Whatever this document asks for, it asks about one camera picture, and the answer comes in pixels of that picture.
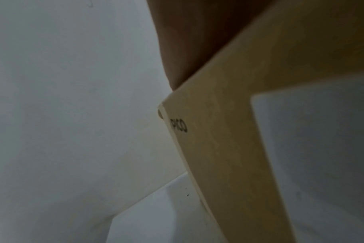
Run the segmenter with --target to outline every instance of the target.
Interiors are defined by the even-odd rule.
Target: white panel on box
[[[364,74],[252,106],[297,241],[364,243]]]

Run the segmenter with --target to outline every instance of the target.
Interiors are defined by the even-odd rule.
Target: brown box
[[[250,99],[364,71],[364,1],[283,0],[159,106],[230,242],[294,242]]]

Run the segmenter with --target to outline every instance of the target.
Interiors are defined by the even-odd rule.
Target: human skin
[[[172,90],[274,0],[147,0]]]

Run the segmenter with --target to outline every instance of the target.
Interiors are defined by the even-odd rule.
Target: beige surface
[[[230,242],[294,242],[250,98],[364,70],[364,1],[281,1],[160,111],[198,191]],[[174,129],[183,119],[188,131]]]

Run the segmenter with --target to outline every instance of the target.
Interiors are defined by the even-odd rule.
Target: white surface
[[[227,241],[185,173],[114,218],[107,243],[144,242]]]
[[[252,104],[298,243],[364,243],[364,74]]]
[[[184,172],[144,0],[0,0],[0,243],[104,242]]]

